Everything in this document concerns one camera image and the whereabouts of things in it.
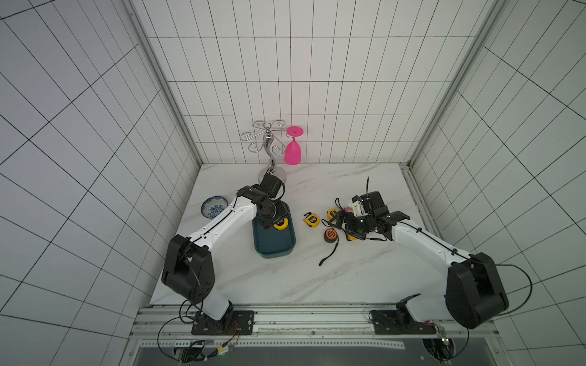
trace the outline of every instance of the tape measure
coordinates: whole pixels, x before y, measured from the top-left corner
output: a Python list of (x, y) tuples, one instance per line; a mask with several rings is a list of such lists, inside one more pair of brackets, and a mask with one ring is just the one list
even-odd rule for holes
[(283, 220), (273, 225), (277, 230), (285, 230), (289, 226), (289, 220), (285, 217)]
[(316, 214), (312, 214), (311, 212), (306, 213), (305, 215), (305, 223), (310, 227), (316, 227), (319, 225), (319, 217)]
[(333, 243), (338, 238), (338, 233), (334, 229), (327, 229), (326, 232), (323, 234), (323, 238), (328, 243)]
[(337, 209), (330, 208), (330, 210), (328, 211), (328, 220), (333, 219), (333, 217), (336, 215), (336, 213), (338, 213)]

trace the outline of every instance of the black strap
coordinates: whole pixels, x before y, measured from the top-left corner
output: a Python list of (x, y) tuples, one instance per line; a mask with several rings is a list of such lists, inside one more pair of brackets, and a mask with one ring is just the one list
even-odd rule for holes
[(336, 248), (338, 247), (338, 243), (340, 242), (340, 235), (338, 235), (338, 240), (336, 240), (336, 245), (333, 248), (333, 251), (330, 253), (330, 255), (328, 255), (326, 258), (322, 259), (321, 261), (319, 261), (319, 265), (321, 266), (326, 259), (328, 259), (329, 257), (332, 256), (332, 254), (336, 251)]

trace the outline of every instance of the orange tape measure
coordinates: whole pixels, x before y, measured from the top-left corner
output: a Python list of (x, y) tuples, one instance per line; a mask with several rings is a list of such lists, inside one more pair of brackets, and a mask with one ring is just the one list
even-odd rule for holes
[(327, 229), (326, 232), (323, 234), (323, 238), (325, 239), (325, 241), (332, 243), (337, 240), (338, 233), (334, 229)]

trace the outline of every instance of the aluminum frame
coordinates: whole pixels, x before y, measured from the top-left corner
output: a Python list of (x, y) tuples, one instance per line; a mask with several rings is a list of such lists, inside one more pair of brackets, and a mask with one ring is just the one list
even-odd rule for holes
[[(430, 335), (374, 333), (371, 310), (394, 310), (392, 303), (372, 305), (237, 305), (235, 310), (255, 311), (253, 333), (240, 336), (239, 347), (384, 347), (405, 349), (401, 339), (430, 338)], [(139, 309), (120, 365), (131, 366), (141, 347), (157, 347), (157, 334), (167, 320), (176, 317), (179, 306), (153, 306)], [(451, 338), (466, 338), (464, 327), (455, 321), (440, 323)], [(165, 326), (162, 347), (187, 348), (194, 340), (205, 339), (206, 346), (219, 346), (231, 335), (193, 336), (190, 324), (176, 319)], [(494, 323), (487, 322), (470, 331), (470, 338), (485, 338), (497, 365), (510, 365)]]

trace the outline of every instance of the red wire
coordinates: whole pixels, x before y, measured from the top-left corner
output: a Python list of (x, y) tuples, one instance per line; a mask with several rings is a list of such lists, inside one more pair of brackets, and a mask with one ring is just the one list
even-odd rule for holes
[[(240, 325), (238, 324), (238, 322), (237, 321), (234, 321), (234, 322), (236, 323), (236, 329), (240, 328)], [(233, 347), (236, 347), (239, 340), (240, 340), (240, 332), (238, 332), (238, 338), (236, 338), (236, 342), (234, 343)]]
[(228, 343), (232, 341), (232, 339), (234, 339), (234, 337), (236, 336), (236, 332), (238, 331), (238, 323), (236, 323), (236, 321), (234, 321), (234, 334), (232, 334), (232, 338), (230, 338), (228, 340)]

